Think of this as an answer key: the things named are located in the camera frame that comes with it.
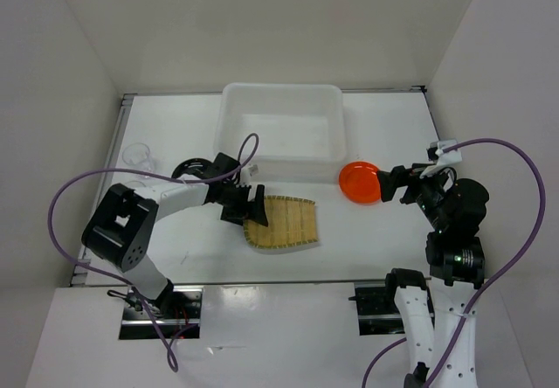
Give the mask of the woven bamboo tray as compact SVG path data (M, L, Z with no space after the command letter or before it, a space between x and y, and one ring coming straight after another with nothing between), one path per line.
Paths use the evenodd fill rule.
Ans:
M245 241L259 250L285 250L319 241L315 201L287 196L265 196L268 226L244 222Z

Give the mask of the clear plastic cup near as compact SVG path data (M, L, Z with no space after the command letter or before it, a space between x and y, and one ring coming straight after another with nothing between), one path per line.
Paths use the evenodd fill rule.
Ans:
M132 189L145 188L151 183L151 178L145 175L133 174L133 178L126 182L126 186Z

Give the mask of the clear plastic cup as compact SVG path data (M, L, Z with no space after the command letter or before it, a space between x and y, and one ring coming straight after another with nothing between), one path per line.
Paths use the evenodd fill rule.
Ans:
M133 174L133 178L126 182L126 186L132 189L145 188L151 183L151 178L145 175Z
M122 161L130 168L155 172L155 162L149 146L142 142L128 145L122 152Z

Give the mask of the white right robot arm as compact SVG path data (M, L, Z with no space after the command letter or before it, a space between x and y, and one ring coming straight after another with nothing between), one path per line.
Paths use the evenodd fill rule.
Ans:
M458 179L451 168L423 177L425 165L379 171L381 199L404 189L401 204L415 204L432 230L426 239L428 277L394 268L383 302L399 312L408 346L406 387L475 387L476 309L468 302L485 281L485 255L477 236L487 214L484 186Z

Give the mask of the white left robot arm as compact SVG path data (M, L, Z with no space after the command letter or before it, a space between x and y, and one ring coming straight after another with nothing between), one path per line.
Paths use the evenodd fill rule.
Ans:
M186 298L174 290L172 281L148 256L157 221L187 208L219 204L220 219L225 222L268 225L265 186L259 184L251 196L251 186L240 182L239 166L238 160L218 153L212 162L191 158L180 163L171 175L177 183L138 190L114 184L86 225L82 244L113 265L138 290L146 311L153 317L164 317L179 309Z

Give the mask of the black round dish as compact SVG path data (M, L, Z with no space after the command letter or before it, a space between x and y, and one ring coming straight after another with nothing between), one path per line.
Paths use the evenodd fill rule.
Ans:
M205 179L205 171L210 167L210 161L204 158L190 158L179 163L173 170L171 177L179 179L187 176L187 181L197 180L202 182Z

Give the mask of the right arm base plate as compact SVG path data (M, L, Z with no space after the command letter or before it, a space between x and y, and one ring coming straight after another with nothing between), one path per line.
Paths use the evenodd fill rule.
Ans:
M384 281L361 281L349 297L356 306L362 336L406 334L431 337L434 313L421 273L394 269Z

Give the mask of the clear plastic bin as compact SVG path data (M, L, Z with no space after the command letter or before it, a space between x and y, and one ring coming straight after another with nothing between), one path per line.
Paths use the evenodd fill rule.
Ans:
M333 184L348 155L342 91L332 85L231 83L214 151L235 156L251 133L260 181Z

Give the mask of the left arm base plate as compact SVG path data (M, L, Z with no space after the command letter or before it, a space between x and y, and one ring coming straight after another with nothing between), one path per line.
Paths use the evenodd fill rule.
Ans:
M178 286L175 291L183 296L179 305L171 307L166 312L161 312L149 304L152 315L160 331L168 340L172 337L198 339L204 289L201 286ZM107 295L124 302L119 332L120 340L154 340L158 338L148 313L132 290L122 293L110 289L107 291Z

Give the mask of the clear plastic cup far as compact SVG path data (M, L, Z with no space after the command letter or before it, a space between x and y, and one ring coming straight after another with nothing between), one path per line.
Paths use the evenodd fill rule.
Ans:
M130 168L155 172L155 162L149 146L142 142L128 145L122 152L122 161Z

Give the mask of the orange plastic plate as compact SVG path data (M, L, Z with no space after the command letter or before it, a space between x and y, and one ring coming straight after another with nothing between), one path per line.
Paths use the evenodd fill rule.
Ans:
M357 204L378 202L381 199L378 171L374 164L364 161L346 164L338 175L338 185L343 195Z

